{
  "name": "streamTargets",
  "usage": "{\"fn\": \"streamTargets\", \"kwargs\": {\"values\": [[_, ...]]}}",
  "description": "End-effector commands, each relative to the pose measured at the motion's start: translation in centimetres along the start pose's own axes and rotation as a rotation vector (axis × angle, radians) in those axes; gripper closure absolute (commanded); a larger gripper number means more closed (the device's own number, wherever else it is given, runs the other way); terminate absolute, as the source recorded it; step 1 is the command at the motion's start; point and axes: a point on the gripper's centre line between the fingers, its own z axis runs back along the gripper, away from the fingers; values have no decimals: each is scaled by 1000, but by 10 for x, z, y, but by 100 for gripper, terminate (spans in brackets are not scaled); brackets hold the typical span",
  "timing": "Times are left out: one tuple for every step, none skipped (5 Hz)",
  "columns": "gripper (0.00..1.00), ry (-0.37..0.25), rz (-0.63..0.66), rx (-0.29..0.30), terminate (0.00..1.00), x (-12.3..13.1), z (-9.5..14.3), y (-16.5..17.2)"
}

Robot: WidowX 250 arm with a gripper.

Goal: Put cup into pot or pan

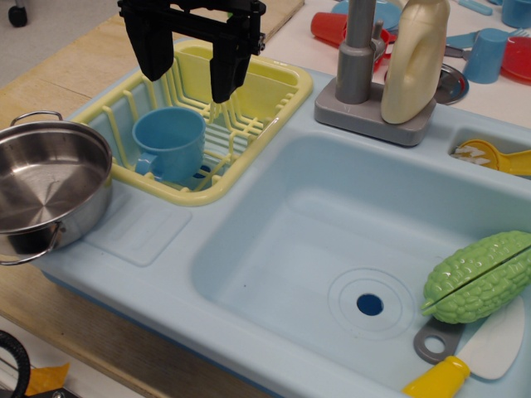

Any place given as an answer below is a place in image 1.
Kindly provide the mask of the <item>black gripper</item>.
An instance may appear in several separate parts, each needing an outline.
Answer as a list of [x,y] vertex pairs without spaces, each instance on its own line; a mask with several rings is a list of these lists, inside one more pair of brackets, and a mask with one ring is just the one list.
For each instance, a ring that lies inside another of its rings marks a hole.
[[156,81],[173,64],[174,32],[212,43],[212,99],[244,84],[251,55],[265,49],[261,1],[119,1],[119,14],[142,73]]

